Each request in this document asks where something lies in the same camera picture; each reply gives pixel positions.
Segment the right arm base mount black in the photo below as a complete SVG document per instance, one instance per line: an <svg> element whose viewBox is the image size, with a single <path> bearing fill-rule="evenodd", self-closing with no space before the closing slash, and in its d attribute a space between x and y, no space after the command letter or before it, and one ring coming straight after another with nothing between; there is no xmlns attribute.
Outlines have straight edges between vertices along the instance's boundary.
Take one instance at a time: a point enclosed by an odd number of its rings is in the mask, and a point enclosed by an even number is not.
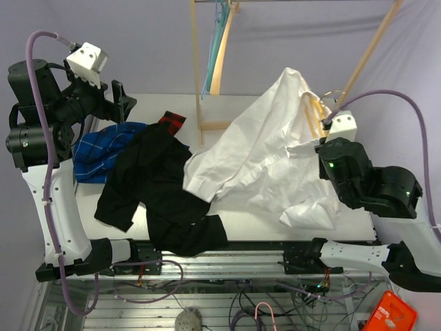
<svg viewBox="0 0 441 331"><path fill-rule="evenodd" d="M328 240L313 238L311 241L289 241L283 248L283 257L278 264L284 268L285 274L342 274L342 267L329 267L320 258L322 249Z"/></svg>

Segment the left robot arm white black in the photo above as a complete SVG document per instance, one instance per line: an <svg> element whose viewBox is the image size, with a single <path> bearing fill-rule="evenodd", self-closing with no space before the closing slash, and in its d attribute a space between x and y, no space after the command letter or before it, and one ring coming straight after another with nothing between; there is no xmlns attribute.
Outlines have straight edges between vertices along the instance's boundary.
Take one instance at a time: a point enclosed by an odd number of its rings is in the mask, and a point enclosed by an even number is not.
<svg viewBox="0 0 441 331"><path fill-rule="evenodd" d="M67 64L33 61L47 117L54 153L48 156L25 61L8 68L8 83L17 103L9 116L6 148L27 183L40 219L45 241L45 261L36 270L40 282L62 276L88 275L116 263L126 274L141 264L131 239L89 239L76 202L73 178L73 125L92 115L123 123L136 99L125 94L123 84L112 81L113 101L105 98L108 86L91 86L74 76Z"/></svg>

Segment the yellow plastic hanger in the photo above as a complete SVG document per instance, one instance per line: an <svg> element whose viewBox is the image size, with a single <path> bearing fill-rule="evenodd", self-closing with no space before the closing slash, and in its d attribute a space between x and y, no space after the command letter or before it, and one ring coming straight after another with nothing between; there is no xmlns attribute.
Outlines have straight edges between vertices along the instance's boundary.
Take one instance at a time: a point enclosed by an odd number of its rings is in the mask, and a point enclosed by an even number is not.
<svg viewBox="0 0 441 331"><path fill-rule="evenodd" d="M304 113L309 131L314 139L326 138L329 134L329 129L325 129L325 125L323 124L327 114L325 112L325 108L327 107L325 99L334 100L334 103L337 104L337 100L332 98L332 96L340 96L342 94L345 94L342 90L332 90L324 93L319 99L309 97L309 106L305 108Z"/></svg>

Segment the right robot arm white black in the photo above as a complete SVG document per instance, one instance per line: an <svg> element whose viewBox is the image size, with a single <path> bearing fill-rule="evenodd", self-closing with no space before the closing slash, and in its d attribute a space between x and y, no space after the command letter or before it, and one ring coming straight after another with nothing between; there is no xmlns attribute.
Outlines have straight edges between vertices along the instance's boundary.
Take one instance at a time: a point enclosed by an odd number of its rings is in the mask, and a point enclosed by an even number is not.
<svg viewBox="0 0 441 331"><path fill-rule="evenodd" d="M314 239L303 257L306 269L354 268L382 274L412 292L439 292L440 242L413 173L399 166L375 167L362 144L341 137L318 146L316 153L320 178L331 182L340 202L388 219L401 240L367 246Z"/></svg>

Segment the white shirt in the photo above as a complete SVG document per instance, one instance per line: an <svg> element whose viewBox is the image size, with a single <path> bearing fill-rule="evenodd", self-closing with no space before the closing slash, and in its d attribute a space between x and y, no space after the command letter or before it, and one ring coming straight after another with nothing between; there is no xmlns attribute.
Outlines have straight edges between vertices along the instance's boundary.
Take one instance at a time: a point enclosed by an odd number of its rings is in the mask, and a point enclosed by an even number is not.
<svg viewBox="0 0 441 331"><path fill-rule="evenodd" d="M333 230L340 203L319 177L314 94L299 71L276 82L184 166L183 189L206 202L260 213L291 228Z"/></svg>

